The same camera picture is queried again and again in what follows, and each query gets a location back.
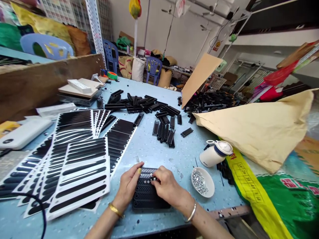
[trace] tape roll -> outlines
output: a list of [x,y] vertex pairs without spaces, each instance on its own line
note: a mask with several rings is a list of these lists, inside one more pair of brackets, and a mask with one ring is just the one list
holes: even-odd
[[110,78],[111,80],[117,80],[117,74],[115,74],[114,72],[112,71],[108,71],[106,73],[107,77]]

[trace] ceiling fan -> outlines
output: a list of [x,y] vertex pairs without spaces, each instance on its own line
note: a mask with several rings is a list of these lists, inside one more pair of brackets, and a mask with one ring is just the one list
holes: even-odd
[[209,12],[203,13],[203,16],[207,16],[207,15],[215,15],[214,10],[217,7],[218,1],[215,3],[214,6],[209,6]]
[[173,15],[173,14],[172,14],[172,5],[169,6],[169,10],[168,10],[168,11],[165,10],[165,9],[162,9],[162,12],[166,12],[166,13],[168,13],[169,15]]

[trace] green plastic bag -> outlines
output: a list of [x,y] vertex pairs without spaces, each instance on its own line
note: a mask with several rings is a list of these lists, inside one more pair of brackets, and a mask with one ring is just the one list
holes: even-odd
[[120,48],[122,50],[126,50],[126,47],[128,45],[131,45],[131,41],[127,37],[120,37],[116,41],[116,45],[118,48]]
[[20,44],[21,34],[16,26],[0,23],[0,45],[17,51],[23,51]]

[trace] blue plastic chair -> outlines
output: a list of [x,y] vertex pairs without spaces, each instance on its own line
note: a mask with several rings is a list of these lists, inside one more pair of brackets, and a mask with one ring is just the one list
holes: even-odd
[[74,56],[74,51],[70,44],[61,40],[60,38],[39,33],[30,33],[22,36],[20,39],[20,44],[23,51],[33,55],[35,55],[33,50],[34,43],[38,43],[47,58],[52,60],[66,59],[68,53],[70,56]]
[[155,57],[148,57],[146,60],[146,69],[147,69],[147,78],[146,78],[146,83],[149,82],[149,77],[150,75],[154,77],[154,82],[153,85],[158,85],[159,84],[159,77],[160,77],[160,72],[162,70],[163,63],[161,60],[155,58]]
[[[109,62],[112,62],[113,72],[117,74],[117,66],[119,65],[119,51],[117,50],[116,45],[114,45],[108,40],[103,40],[103,46],[104,46],[104,51],[106,54],[107,69],[110,70]],[[112,54],[113,48],[115,50],[115,55],[116,55],[115,58],[113,58],[113,54]]]

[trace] black cable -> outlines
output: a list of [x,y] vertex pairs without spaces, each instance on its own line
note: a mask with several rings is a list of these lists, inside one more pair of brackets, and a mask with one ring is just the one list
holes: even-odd
[[227,24],[229,23],[229,21],[230,21],[230,20],[228,20],[228,22],[219,30],[218,35],[217,35],[217,40],[218,40],[218,37],[219,37],[220,32],[225,28],[225,26],[227,26]]
[[175,13],[176,2],[177,2],[177,0],[175,0],[175,4],[174,4],[174,11],[173,11],[173,16],[172,16],[172,22],[170,23],[170,26],[169,26],[169,31],[168,31],[168,35],[167,35],[166,46],[165,46],[165,50],[164,50],[164,53],[163,53],[163,57],[165,56],[165,51],[166,51],[166,48],[167,48],[167,42],[168,42],[170,30],[171,30],[171,28],[172,28],[172,23],[173,23],[173,19],[174,19],[174,13]]
[[42,211],[42,217],[43,217],[43,232],[42,232],[42,236],[41,236],[41,239],[43,239],[44,235],[46,233],[46,229],[47,229],[47,219],[46,219],[46,210],[45,210],[41,200],[37,196],[32,195],[32,194],[28,194],[28,193],[9,193],[6,195],[25,196],[25,197],[33,198],[35,201],[37,201],[37,203],[39,203],[41,211]]

